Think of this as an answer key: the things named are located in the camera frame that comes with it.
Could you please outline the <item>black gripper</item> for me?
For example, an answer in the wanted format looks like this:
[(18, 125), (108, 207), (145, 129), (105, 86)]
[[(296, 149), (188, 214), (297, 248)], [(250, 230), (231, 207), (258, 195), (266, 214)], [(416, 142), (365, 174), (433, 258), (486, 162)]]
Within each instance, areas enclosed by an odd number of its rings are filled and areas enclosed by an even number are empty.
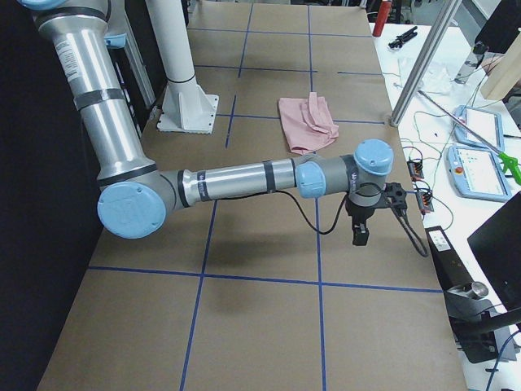
[(352, 244), (354, 246), (366, 246), (370, 237), (367, 228), (367, 220), (373, 216), (376, 209), (385, 209), (387, 204), (379, 200), (376, 204), (370, 206), (360, 206), (353, 203), (350, 199), (346, 201), (346, 211), (348, 216), (352, 218)]

